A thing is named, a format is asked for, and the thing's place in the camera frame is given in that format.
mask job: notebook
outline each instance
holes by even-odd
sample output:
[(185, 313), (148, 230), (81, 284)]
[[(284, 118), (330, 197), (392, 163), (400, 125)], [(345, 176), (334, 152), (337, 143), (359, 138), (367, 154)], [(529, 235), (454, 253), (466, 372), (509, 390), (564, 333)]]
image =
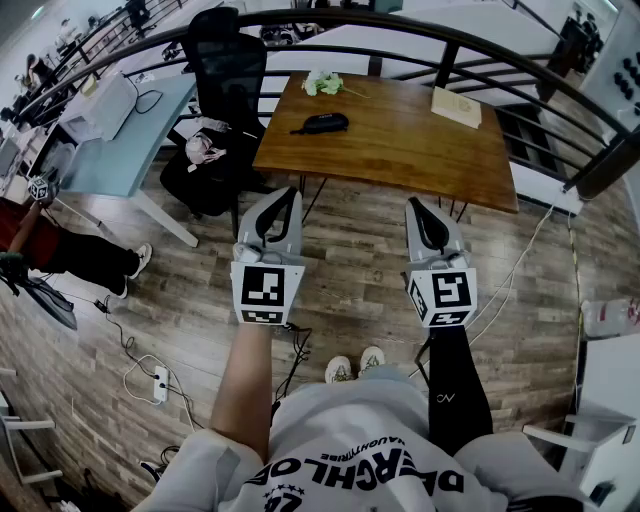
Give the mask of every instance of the notebook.
[(431, 112), (476, 129), (482, 122), (480, 103), (440, 87), (433, 90)]

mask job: white t-shirt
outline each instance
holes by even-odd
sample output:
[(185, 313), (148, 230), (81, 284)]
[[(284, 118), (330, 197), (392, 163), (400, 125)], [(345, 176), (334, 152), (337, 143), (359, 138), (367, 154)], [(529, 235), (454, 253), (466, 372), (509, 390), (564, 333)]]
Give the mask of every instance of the white t-shirt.
[(310, 386), (282, 402), (266, 466), (202, 430), (135, 512), (572, 511), (587, 501), (521, 433), (480, 437), (454, 457), (427, 438), (428, 402), (412, 386)]

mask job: black office chair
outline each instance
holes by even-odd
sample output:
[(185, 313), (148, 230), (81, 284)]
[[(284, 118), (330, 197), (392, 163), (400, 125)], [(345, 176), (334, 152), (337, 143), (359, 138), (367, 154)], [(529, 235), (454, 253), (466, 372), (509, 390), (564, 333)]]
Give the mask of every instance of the black office chair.
[[(129, 22), (135, 29), (138, 39), (144, 39), (145, 33), (153, 30), (157, 25), (143, 27), (143, 25), (151, 18), (151, 13), (144, 0), (129, 0), (125, 5), (125, 9), (129, 13)], [(131, 38), (129, 43), (135, 42), (135, 38)]]
[(199, 13), (182, 41), (196, 74), (202, 115), (224, 121), (230, 130), (202, 129), (213, 147), (227, 154), (193, 172), (184, 149), (169, 161), (160, 181), (191, 212), (218, 216), (231, 211), (234, 236), (238, 233), (238, 195), (242, 190), (272, 192), (256, 172), (253, 160), (264, 135), (258, 120), (258, 101), (267, 61), (260, 39), (240, 34), (238, 11), (219, 7)]

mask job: shoe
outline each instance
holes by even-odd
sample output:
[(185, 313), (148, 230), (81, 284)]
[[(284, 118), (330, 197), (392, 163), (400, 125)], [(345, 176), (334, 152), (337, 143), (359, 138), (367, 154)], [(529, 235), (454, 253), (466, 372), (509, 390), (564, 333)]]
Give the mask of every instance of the shoe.
[(379, 347), (367, 347), (360, 358), (360, 373), (362, 375), (369, 368), (384, 364), (384, 352)]
[(345, 356), (334, 357), (327, 365), (327, 369), (324, 372), (324, 380), (327, 384), (353, 380), (353, 373), (351, 372), (351, 363), (349, 360)]
[(129, 294), (129, 290), (127, 288), (127, 278), (125, 278), (124, 279), (124, 291), (120, 295), (118, 295), (117, 297), (119, 299), (126, 299), (128, 294)]
[(142, 247), (140, 247), (140, 249), (136, 251), (138, 258), (140, 258), (140, 265), (138, 265), (138, 270), (136, 270), (136, 273), (133, 274), (132, 276), (129, 276), (129, 279), (135, 279), (140, 275), (140, 272), (142, 272), (145, 269), (145, 267), (149, 264), (152, 253), (153, 253), (153, 248), (151, 247), (151, 244), (144, 244)]

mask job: light blue desk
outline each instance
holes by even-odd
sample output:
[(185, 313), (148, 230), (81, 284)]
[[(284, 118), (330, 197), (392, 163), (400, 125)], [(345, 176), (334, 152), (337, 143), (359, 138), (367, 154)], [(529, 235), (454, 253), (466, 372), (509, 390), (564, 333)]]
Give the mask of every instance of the light blue desk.
[[(127, 197), (183, 242), (196, 247), (197, 238), (140, 190), (151, 162), (195, 88), (193, 74), (139, 84), (140, 94), (152, 89), (162, 91), (160, 101), (145, 114), (133, 110), (113, 140), (95, 139), (80, 145), (71, 168), (62, 180), (61, 190)], [(157, 96), (151, 92), (140, 98), (138, 110), (144, 112)]]

